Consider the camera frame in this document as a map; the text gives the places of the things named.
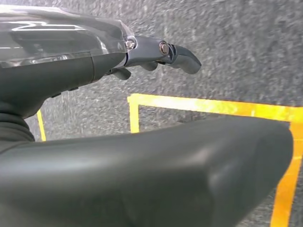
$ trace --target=yellow parking line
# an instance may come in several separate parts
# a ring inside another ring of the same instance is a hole
[[[289,169],[277,189],[271,227],[286,227],[289,225],[292,204],[300,173],[303,156],[303,125],[291,123],[290,130],[294,138],[293,156]]]
[[[290,122],[294,137],[292,160],[277,189],[271,222],[271,227],[288,226],[303,156],[303,107],[145,94],[132,94],[128,101],[130,106],[131,132],[139,132],[139,105]]]
[[[39,123],[41,139],[42,141],[46,141],[45,126],[43,124],[42,114],[41,113],[41,110],[39,110],[37,112],[37,117],[38,117],[38,122]]]

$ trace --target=gray asphalt ground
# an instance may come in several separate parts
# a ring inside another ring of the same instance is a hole
[[[2,4],[57,6],[119,18],[136,34],[165,38],[193,51],[196,75],[159,67],[132,69],[119,81],[94,84],[47,100],[42,107],[48,140],[129,132],[126,98],[156,94],[303,106],[301,0],[0,0]],[[142,130],[212,114],[143,107]],[[36,117],[27,120],[37,140]],[[289,226],[303,227],[303,169]],[[274,192],[239,226],[268,227]]]

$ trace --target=transparent plastic cover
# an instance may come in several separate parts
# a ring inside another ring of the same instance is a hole
[[[120,20],[50,7],[0,5],[0,66],[10,68],[126,53],[134,33]]]

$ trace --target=ground surface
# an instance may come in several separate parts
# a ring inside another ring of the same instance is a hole
[[[131,93],[303,106],[301,0],[0,0],[4,4],[57,6],[120,18],[139,35],[165,38],[193,50],[197,75],[159,67],[132,69],[128,81],[104,78],[47,100],[48,140],[129,131]],[[143,129],[208,115],[141,108]],[[28,119],[39,140],[36,117]],[[303,171],[292,206],[292,227],[303,227]],[[240,226],[267,227],[274,193]]]

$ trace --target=screw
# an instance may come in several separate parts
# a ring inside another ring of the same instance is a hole
[[[166,42],[160,42],[159,48],[162,55],[167,55],[169,53],[169,45]]]
[[[128,40],[125,42],[125,46],[128,50],[132,50],[134,48],[135,43],[132,40]]]

